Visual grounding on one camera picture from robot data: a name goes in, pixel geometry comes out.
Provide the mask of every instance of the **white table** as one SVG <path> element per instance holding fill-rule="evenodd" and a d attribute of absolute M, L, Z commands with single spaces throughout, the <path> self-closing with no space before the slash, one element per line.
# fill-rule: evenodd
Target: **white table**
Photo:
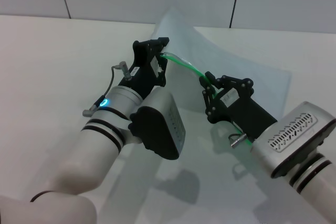
<path fill-rule="evenodd" d="M 133 41 L 149 39 L 154 25 L 0 16 L 0 28 L 0 194 L 29 199 L 87 121 L 82 110 L 105 90 L 109 66 L 131 64 Z M 308 100 L 336 115 L 336 35 L 197 30 L 229 52 L 292 71 L 286 112 Z M 187 138 L 178 160 L 126 146 L 103 184 L 85 193 L 99 223 L 325 223 L 284 180 L 268 178 L 247 145 L 231 150 L 225 123 L 181 115 Z M 334 163 L 335 134 L 320 147 Z"/>

